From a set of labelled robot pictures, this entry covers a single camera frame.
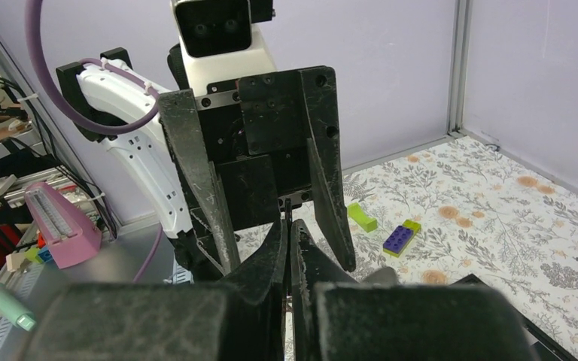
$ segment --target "purple cable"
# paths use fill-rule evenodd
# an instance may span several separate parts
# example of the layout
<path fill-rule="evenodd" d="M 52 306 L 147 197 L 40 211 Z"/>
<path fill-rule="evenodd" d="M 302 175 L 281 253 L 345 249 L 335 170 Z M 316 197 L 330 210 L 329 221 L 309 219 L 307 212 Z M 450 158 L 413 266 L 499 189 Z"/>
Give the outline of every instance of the purple cable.
<path fill-rule="evenodd" d="M 28 0 L 26 3 L 26 40 L 28 44 L 28 52 L 30 56 L 30 61 L 32 62 L 32 67 L 34 72 L 38 77 L 38 81 L 41 83 L 43 90 L 47 94 L 47 97 L 54 103 L 54 105 L 69 118 L 72 122 L 81 126 L 91 132 L 103 134 L 103 135 L 119 135 L 132 132 L 138 128 L 147 124 L 156 114 L 158 113 L 156 105 L 145 114 L 139 120 L 134 123 L 126 124 L 124 126 L 103 126 L 102 124 L 94 123 L 93 121 L 87 119 L 80 115 L 71 105 L 63 98 L 61 92 L 56 88 L 50 71 L 47 68 L 47 62 L 45 61 L 45 55 L 43 53 L 43 44 L 41 42 L 41 8 L 43 6 L 43 0 Z M 83 59 L 81 64 L 92 63 L 96 65 L 101 65 L 101 61 L 98 59 Z M 106 70 L 109 70 L 115 74 L 121 75 L 133 83 L 136 83 L 140 87 L 145 85 L 145 82 L 138 77 L 116 68 L 112 65 L 107 64 L 105 66 Z M 155 99 L 158 98 L 158 92 L 154 88 L 149 88 L 149 94 Z"/>
<path fill-rule="evenodd" d="M 136 282 L 138 282 L 138 280 L 140 280 L 141 277 L 143 277 L 145 270 L 148 269 L 148 266 L 151 263 L 151 260 L 154 258 L 154 254 L 156 254 L 156 250 L 158 249 L 158 245 L 160 244 L 160 238 L 161 237 L 163 237 L 163 228 L 162 228 L 162 226 L 159 225 L 158 226 L 158 233 L 156 234 L 156 239 L 154 239 L 154 245 L 151 246 L 150 253 L 145 258 L 145 261 L 143 262 L 141 269 L 139 269 L 138 272 L 136 272 L 136 276 L 134 276 L 134 280 L 132 281 L 134 284 Z"/>

